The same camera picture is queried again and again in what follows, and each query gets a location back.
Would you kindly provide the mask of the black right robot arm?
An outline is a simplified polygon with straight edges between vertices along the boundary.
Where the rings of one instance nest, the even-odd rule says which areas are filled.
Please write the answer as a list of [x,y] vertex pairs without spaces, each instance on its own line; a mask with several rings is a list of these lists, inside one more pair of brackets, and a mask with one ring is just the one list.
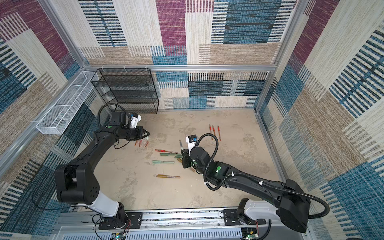
[[307,230],[311,201],[303,196],[305,192],[295,181],[283,183],[247,174],[229,164],[212,160],[202,147],[194,147],[191,156],[188,150],[181,153],[183,167],[194,168],[203,176],[210,190],[224,187],[256,196],[274,206],[273,214],[289,229],[299,233]]

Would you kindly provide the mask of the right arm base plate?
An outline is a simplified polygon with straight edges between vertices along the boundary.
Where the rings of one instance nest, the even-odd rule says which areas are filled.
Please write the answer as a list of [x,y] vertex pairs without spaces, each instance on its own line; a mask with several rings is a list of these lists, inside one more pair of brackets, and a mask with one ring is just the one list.
[[266,225],[267,221],[265,219],[251,220],[244,213],[237,213],[235,209],[224,209],[220,213],[220,217],[224,220],[225,226],[240,226],[240,225]]

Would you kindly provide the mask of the brown pen diagonal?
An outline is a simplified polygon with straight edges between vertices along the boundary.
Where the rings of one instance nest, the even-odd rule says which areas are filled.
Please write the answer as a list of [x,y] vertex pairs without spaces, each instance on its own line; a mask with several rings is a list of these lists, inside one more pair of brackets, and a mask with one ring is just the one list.
[[[183,160],[180,159],[180,158],[177,158],[177,160],[182,164],[182,167],[183,167],[183,166],[184,166],[184,165],[183,165]],[[194,172],[194,173],[196,172],[196,170],[195,170],[192,166],[189,166],[188,169],[191,170],[191,171]]]

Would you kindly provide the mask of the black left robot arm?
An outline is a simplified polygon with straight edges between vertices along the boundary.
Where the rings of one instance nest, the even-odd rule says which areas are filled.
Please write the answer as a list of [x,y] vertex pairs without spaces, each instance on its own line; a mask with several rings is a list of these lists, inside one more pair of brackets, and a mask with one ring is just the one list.
[[119,140],[135,142],[149,136],[138,123],[137,113],[113,112],[109,122],[95,132],[95,139],[76,158],[55,171],[57,197],[60,202],[81,205],[100,214],[113,228],[128,222],[124,205],[101,192],[94,170],[108,149]]

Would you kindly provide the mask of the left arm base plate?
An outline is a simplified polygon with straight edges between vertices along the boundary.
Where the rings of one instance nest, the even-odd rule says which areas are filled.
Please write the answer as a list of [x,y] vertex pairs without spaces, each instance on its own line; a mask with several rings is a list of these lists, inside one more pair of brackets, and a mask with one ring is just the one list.
[[139,229],[142,224],[142,212],[128,212],[120,217],[102,217],[99,230]]

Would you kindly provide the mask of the gold marker bottom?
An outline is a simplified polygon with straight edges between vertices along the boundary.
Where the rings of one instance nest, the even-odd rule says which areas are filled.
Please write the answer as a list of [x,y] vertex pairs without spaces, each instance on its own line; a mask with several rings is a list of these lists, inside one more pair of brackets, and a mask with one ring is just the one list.
[[156,175],[157,178],[170,178],[170,179],[180,179],[180,176],[170,176],[170,175]]

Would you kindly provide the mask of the light green marker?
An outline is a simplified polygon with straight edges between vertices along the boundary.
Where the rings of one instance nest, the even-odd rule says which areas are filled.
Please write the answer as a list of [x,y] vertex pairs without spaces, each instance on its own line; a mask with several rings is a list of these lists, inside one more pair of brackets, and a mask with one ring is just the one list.
[[174,164],[174,161],[152,161],[152,164]]

